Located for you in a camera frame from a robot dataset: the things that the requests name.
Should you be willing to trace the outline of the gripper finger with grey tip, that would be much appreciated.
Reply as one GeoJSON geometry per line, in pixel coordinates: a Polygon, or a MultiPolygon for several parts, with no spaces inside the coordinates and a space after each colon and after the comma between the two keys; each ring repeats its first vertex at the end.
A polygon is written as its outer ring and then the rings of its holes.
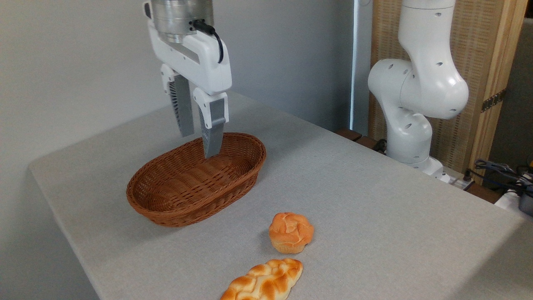
{"type": "Polygon", "coordinates": [[[193,97],[199,107],[202,144],[205,158],[208,159],[219,154],[221,149],[224,124],[229,121],[228,95],[223,92],[211,96],[197,87],[193,97]]]}
{"type": "Polygon", "coordinates": [[[182,137],[194,134],[194,118],[189,81],[165,63],[161,69],[162,83],[169,96],[182,137]]]}

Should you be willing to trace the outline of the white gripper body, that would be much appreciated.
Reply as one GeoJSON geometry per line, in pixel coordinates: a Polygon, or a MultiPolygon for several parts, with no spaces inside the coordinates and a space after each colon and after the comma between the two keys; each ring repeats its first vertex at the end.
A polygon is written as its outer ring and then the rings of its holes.
{"type": "Polygon", "coordinates": [[[216,38],[197,32],[186,35],[180,44],[167,42],[161,38],[152,20],[148,20],[148,31],[156,57],[204,92],[215,95],[232,87],[228,49],[223,45],[224,58],[219,63],[216,38]]]}

